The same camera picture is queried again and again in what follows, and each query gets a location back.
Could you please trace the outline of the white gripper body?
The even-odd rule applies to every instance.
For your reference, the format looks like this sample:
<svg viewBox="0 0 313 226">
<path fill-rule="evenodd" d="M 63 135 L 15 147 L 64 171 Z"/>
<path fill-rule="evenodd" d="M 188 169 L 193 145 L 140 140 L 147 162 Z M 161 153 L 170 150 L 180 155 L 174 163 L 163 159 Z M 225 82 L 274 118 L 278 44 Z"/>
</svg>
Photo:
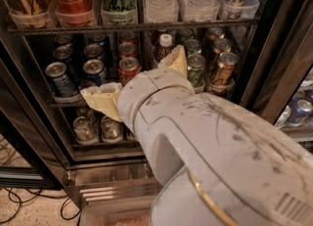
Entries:
<svg viewBox="0 0 313 226">
<path fill-rule="evenodd" d="M 172 91 L 182 88 L 194 95 L 192 84 L 178 70 L 155 68 L 143 71 L 131 79 L 117 98 L 119 115 L 124 124 L 134 131 L 134 121 L 142 104 L 156 92 L 169 88 Z"/>
</svg>

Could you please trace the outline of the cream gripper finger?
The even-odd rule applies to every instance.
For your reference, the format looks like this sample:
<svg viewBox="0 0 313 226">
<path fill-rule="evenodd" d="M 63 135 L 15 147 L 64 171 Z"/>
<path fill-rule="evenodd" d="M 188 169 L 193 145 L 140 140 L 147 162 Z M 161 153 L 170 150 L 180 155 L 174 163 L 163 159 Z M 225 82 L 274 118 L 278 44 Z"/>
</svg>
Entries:
<svg viewBox="0 0 313 226">
<path fill-rule="evenodd" d="M 158 68 L 172 68 L 187 76 L 187 59 L 183 45 L 177 45 L 157 65 Z"/>
<path fill-rule="evenodd" d="M 120 83 L 112 82 L 101 86 L 91 86 L 80 91 L 88 107 L 109 118 L 122 122 L 119 115 L 117 100 L 122 90 Z"/>
</svg>

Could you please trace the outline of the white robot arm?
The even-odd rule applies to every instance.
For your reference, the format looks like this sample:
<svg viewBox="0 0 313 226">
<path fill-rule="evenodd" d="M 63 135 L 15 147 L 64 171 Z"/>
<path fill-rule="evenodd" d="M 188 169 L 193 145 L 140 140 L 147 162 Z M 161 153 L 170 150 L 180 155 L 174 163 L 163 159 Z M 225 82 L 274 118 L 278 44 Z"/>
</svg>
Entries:
<svg viewBox="0 0 313 226">
<path fill-rule="evenodd" d="M 125 86 L 82 90 L 88 106 L 123 122 L 162 189 L 150 226 L 313 226 L 311 154 L 261 117 L 196 93 L 183 46 Z"/>
</svg>

